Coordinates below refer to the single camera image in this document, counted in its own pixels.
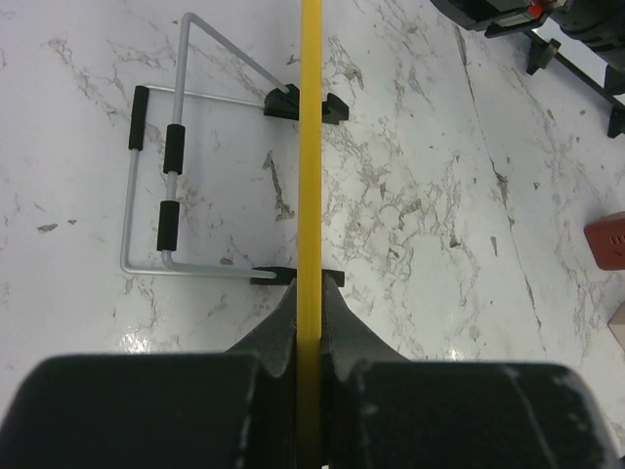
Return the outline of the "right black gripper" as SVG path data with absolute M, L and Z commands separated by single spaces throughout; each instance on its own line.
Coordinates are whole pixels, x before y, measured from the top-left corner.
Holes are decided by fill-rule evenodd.
M 432 0 L 449 20 L 486 37 L 525 32 L 541 26 L 557 9 L 556 1 L 542 0 Z

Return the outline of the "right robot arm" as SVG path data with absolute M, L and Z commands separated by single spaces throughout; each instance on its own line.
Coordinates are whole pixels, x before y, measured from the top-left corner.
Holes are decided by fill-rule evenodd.
M 553 20 L 571 40 L 585 45 L 606 62 L 604 89 L 624 93 L 623 0 L 433 0 L 448 19 L 487 38 L 542 26 Z

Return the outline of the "yellow framed small whiteboard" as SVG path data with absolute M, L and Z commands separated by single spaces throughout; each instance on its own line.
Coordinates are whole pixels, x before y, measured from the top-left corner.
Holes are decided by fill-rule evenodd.
M 321 466 L 322 3 L 302 3 L 297 230 L 296 463 Z

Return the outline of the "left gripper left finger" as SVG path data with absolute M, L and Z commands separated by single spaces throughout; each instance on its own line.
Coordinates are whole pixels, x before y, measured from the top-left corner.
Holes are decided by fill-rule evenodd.
M 293 467 L 296 300 L 222 353 L 43 361 L 2 422 L 2 466 Z

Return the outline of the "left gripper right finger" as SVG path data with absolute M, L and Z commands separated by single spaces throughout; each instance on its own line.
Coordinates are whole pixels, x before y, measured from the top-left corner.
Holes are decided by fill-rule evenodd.
M 322 457 L 332 468 L 616 468 L 599 406 L 548 362 L 412 361 L 323 282 Z

